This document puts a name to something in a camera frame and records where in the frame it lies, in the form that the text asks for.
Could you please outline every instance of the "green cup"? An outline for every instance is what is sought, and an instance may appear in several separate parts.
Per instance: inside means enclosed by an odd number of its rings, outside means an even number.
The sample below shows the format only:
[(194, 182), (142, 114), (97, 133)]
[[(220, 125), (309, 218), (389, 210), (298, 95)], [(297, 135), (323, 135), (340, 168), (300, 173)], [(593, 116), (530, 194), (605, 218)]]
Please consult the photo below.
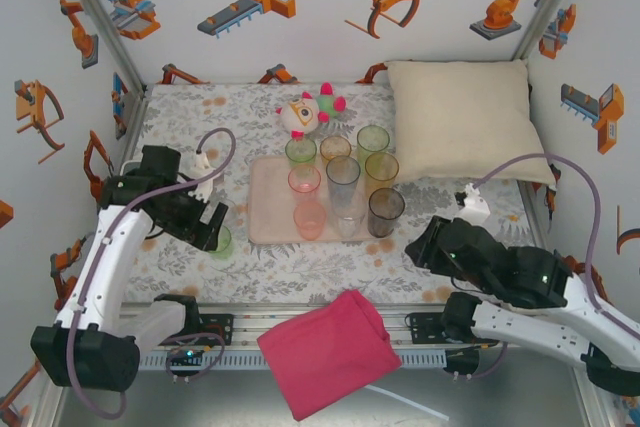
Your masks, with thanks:
[(300, 164), (314, 165), (318, 148), (313, 140), (303, 137), (302, 139), (291, 139), (287, 142), (284, 152), (289, 159), (291, 168), (293, 168)]
[(367, 125), (358, 132), (358, 162), (364, 171), (365, 162), (371, 154), (384, 152), (389, 147), (389, 132), (377, 125)]
[(226, 260), (231, 257), (231, 254), (233, 254), (233, 243), (231, 240), (231, 231), (223, 225), (218, 233), (218, 248), (209, 251), (211, 258), (215, 260)]

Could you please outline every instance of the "gray cup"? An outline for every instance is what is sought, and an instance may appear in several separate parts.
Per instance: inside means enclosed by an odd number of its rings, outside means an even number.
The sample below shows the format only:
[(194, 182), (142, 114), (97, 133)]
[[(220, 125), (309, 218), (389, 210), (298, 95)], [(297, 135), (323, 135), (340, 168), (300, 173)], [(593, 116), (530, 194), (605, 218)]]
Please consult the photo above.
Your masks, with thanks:
[(397, 190), (376, 190), (369, 198), (369, 233), (378, 238), (390, 235), (404, 212), (404, 206), (404, 198)]
[(352, 157), (339, 155), (327, 164), (327, 184), (331, 206), (340, 208), (351, 202), (351, 197), (358, 186), (360, 164)]

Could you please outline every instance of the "white cable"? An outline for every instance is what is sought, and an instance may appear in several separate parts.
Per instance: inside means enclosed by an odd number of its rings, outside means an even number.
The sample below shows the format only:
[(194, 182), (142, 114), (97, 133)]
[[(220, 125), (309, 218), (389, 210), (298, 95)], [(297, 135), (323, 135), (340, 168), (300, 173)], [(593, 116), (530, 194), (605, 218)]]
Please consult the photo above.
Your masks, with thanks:
[(437, 410), (430, 409), (429, 407), (426, 407), (422, 404), (418, 404), (417, 402), (414, 402), (413, 400), (409, 400), (405, 397), (402, 397), (401, 395), (394, 394), (393, 392), (389, 392), (388, 390), (381, 389), (380, 387), (376, 387), (375, 385), (365, 385), (364, 388), (373, 390), (374, 392), (377, 392), (382, 395), (387, 395), (392, 399), (396, 399), (396, 400), (399, 400), (400, 402), (404, 402), (405, 404), (410, 405), (411, 407), (415, 407), (416, 409), (426, 412), (427, 414), (431, 414), (435, 417), (438, 417), (439, 419), (442, 419), (445, 422), (449, 422), (448, 415), (438, 412)]

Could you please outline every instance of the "pink tray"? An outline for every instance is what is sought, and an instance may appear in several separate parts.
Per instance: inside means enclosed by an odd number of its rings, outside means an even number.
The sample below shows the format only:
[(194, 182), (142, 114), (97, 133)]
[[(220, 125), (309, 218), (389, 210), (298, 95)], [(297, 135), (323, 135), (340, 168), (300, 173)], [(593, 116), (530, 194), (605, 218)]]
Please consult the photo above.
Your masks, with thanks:
[[(327, 223), (324, 231), (312, 242), (342, 242), (371, 240), (374, 237), (367, 230), (365, 216), (360, 230), (349, 239), (343, 239), (335, 229), (335, 220), (331, 214), (327, 174), (322, 160), (317, 156), (316, 168), (322, 174), (318, 202), (327, 211)], [(249, 182), (249, 240), (254, 244), (293, 244), (309, 242), (298, 234), (293, 222), (293, 210), (296, 207), (288, 176), (291, 171), (289, 159), (282, 156), (260, 157), (251, 165)], [(360, 175), (358, 190), (364, 195), (364, 179)]]

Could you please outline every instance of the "metal floor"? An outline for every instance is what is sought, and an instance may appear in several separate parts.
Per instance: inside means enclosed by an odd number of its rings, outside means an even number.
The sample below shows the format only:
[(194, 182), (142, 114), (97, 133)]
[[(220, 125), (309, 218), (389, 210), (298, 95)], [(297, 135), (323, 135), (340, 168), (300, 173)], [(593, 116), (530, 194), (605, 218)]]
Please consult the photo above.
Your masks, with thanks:
[[(483, 364), (494, 352), (483, 353)], [(193, 384), (173, 384), (160, 372), (141, 372), (127, 392), (128, 409), (118, 421), (91, 414), (67, 392), (58, 426), (400, 426), (538, 427), (587, 425), (573, 372), (566, 365), (520, 348), (510, 348), (504, 364), (477, 381), (453, 382), (441, 370), (401, 369), (375, 383), (450, 417), (449, 422), (386, 396), (360, 390), (303, 422), (291, 417), (269, 371), (212, 372)], [(118, 396), (93, 392), (104, 408)]]

